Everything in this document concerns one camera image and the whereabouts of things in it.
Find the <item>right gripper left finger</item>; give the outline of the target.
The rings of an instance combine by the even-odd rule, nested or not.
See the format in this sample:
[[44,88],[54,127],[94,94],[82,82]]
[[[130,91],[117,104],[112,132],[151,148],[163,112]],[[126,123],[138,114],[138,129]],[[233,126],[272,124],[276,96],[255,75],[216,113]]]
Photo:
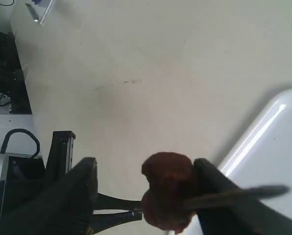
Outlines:
[[83,158],[37,198],[0,219],[0,235],[91,235],[97,163]]

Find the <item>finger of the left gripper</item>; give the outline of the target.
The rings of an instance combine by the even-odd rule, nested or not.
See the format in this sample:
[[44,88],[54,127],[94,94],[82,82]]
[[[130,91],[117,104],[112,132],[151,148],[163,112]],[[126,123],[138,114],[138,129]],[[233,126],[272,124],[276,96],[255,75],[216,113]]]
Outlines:
[[94,210],[140,211],[141,201],[124,200],[99,193],[94,203]]
[[93,214],[90,218],[92,229],[109,229],[129,222],[142,220],[142,212],[128,211],[111,214]]

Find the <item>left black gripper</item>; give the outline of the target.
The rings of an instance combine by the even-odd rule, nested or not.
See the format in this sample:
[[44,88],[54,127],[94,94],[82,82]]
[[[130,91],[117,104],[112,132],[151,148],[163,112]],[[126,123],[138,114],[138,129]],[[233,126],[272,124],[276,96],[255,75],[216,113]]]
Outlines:
[[54,131],[47,163],[38,156],[40,143],[30,131],[20,131],[31,137],[36,151],[30,157],[6,155],[0,177],[0,218],[37,197],[72,168],[72,131]]

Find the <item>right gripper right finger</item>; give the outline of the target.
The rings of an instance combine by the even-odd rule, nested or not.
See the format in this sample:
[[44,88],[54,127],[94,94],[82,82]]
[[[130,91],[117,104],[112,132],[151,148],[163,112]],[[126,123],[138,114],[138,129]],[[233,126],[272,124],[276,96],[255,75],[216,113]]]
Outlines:
[[[198,196],[240,188],[206,159],[194,161]],[[292,219],[259,200],[195,210],[204,235],[292,235]]]

